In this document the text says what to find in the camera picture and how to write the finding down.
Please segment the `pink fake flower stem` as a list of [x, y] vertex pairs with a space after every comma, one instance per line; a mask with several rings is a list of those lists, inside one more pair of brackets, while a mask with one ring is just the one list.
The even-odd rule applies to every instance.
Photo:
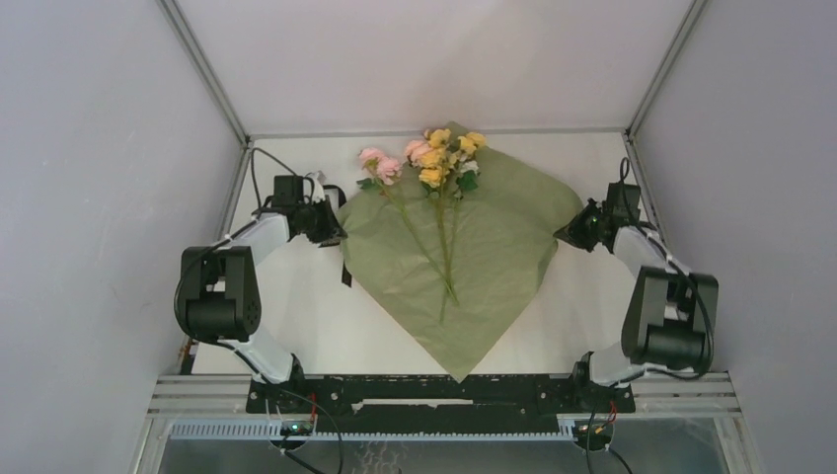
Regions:
[[362, 190], [375, 190], [385, 197], [399, 212], [403, 223], [406, 225], [420, 253], [427, 260], [430, 267], [441, 278], [446, 294], [455, 304], [459, 303], [458, 295], [454, 289], [450, 277], [442, 267], [430, 255], [427, 247], [420, 239], [417, 228], [407, 210], [406, 202], [400, 195], [399, 185], [403, 178], [405, 164], [397, 158], [388, 155], [386, 152], [375, 147], [363, 148], [358, 153], [361, 169], [368, 174], [357, 182]]

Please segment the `two-sided peach green wrapping paper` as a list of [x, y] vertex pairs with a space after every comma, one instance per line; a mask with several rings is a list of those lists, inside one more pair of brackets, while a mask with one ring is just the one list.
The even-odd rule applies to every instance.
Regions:
[[[386, 152], [405, 166], [400, 195], [420, 239], [442, 267], [432, 203], [408, 153]], [[341, 209], [341, 251], [354, 280], [453, 379], [470, 375], [539, 291], [559, 247], [553, 234], [581, 209], [565, 182], [487, 146], [477, 154], [479, 187], [466, 197], [464, 237], [454, 267], [459, 305], [439, 322], [445, 290], [398, 210], [375, 190]]]

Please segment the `yellow fake flower stem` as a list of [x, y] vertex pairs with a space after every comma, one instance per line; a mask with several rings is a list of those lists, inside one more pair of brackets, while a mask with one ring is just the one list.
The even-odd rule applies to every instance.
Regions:
[[441, 274], [447, 294], [455, 303], [459, 301], [453, 277], [459, 207], [465, 195], [479, 187], [477, 154], [486, 146], [487, 139], [479, 132], [456, 135], [449, 128], [436, 128], [427, 130], [408, 153], [434, 208], [443, 256]]

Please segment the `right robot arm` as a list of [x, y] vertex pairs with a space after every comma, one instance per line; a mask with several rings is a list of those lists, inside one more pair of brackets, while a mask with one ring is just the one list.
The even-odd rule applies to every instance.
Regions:
[[604, 247], [635, 279], [620, 339], [587, 353], [586, 373], [571, 383], [571, 400], [594, 411], [620, 387], [648, 374], [679, 380], [704, 376], [714, 360], [718, 281], [689, 272], [639, 219], [641, 190], [609, 185], [605, 200], [590, 200], [555, 237], [580, 250]]

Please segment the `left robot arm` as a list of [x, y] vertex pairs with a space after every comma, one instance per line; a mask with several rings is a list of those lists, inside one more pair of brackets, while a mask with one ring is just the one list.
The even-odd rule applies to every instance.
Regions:
[[270, 399], [286, 412], [301, 409], [309, 389], [299, 358], [262, 328], [257, 267], [297, 236], [320, 248], [345, 239], [322, 173], [279, 175], [273, 193], [246, 223], [209, 246], [184, 249], [173, 297], [174, 315], [192, 340], [231, 352]]

